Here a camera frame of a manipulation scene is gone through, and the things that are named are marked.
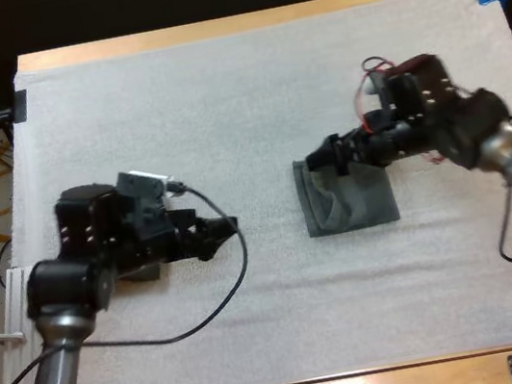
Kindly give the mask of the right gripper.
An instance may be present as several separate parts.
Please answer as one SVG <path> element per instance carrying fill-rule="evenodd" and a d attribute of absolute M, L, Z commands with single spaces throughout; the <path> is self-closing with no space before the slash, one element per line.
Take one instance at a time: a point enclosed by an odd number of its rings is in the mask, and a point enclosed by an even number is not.
<path fill-rule="evenodd" d="M 395 111 L 387 114 L 378 109 L 367 112 L 364 120 L 369 125 L 368 129 L 356 127 L 342 139 L 336 134 L 326 137 L 319 148 L 305 158 L 308 169 L 316 171 L 331 166 L 338 175 L 348 176 L 354 162 L 389 166 L 397 160 L 430 151 L 422 118 L 402 119 Z"/>

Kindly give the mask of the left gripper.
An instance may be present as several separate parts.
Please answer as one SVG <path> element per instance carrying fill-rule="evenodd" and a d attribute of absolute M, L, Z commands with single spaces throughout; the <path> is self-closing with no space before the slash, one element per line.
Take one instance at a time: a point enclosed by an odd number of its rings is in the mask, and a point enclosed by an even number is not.
<path fill-rule="evenodd" d="M 125 223 L 134 229 L 137 248 L 148 261 L 210 261 L 239 229 L 236 217 L 196 218 L 194 209 L 170 210 L 166 194 L 184 190 L 171 176 L 120 172 L 115 187 L 129 202 Z M 194 227 L 204 239 L 197 239 Z"/>

